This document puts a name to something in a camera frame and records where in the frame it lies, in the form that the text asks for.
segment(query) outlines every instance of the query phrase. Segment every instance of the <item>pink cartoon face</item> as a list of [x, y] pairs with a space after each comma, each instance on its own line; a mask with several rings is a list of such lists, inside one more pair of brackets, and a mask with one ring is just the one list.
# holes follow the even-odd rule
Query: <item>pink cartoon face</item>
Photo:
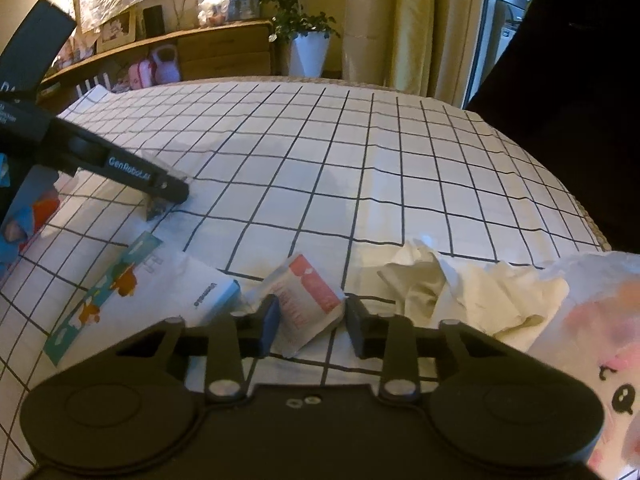
[[605, 478], [617, 478], [621, 460], [640, 466], [640, 280], [623, 282], [613, 296], [575, 307], [562, 324], [569, 338], [581, 334], [598, 349], [599, 370], [580, 377], [598, 394], [606, 413], [589, 466]]

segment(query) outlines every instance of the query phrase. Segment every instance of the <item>cabinet drawer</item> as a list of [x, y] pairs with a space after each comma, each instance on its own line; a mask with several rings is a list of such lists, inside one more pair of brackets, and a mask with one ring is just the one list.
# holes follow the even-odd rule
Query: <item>cabinet drawer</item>
[[250, 52], [205, 59], [180, 60], [183, 81], [243, 75], [271, 75], [271, 53]]
[[269, 34], [267, 25], [206, 30], [178, 38], [178, 55], [180, 60], [188, 62], [245, 52], [268, 52]]

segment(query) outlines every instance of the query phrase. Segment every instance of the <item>white tablecloth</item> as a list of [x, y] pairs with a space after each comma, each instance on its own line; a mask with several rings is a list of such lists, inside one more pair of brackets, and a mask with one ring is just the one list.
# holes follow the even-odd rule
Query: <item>white tablecloth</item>
[[[33, 463], [22, 399], [55, 368], [41, 352], [117, 254], [144, 230], [228, 272], [246, 290], [301, 251], [332, 282], [395, 310], [376, 275], [406, 241], [443, 254], [544, 266], [600, 247], [574, 199], [509, 139], [434, 99], [292, 82], [219, 82], [126, 94], [96, 88], [62, 117], [194, 176], [190, 199], [146, 223], [142, 195], [79, 172], [60, 211], [0, 292], [0, 468]], [[245, 360], [255, 383], [378, 383], [340, 327], [293, 360]], [[425, 389], [434, 370], [423, 359]]]

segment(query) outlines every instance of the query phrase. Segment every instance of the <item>white plastic bag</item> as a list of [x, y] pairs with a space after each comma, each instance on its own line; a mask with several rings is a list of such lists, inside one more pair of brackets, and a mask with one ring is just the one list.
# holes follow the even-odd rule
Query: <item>white plastic bag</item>
[[198, 4], [200, 27], [217, 27], [226, 22], [230, 0], [203, 0]]
[[640, 467], [640, 255], [587, 254], [543, 271], [569, 296], [529, 354], [591, 387], [606, 414], [589, 466], [606, 480]]

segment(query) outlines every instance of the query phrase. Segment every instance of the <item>white cloth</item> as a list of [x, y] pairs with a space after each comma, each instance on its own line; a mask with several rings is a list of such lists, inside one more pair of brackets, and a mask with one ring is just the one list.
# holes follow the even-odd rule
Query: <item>white cloth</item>
[[442, 256], [421, 240], [402, 247], [380, 277], [404, 301], [415, 326], [459, 319], [527, 351], [569, 293], [563, 278], [542, 280], [535, 267], [479, 265]]

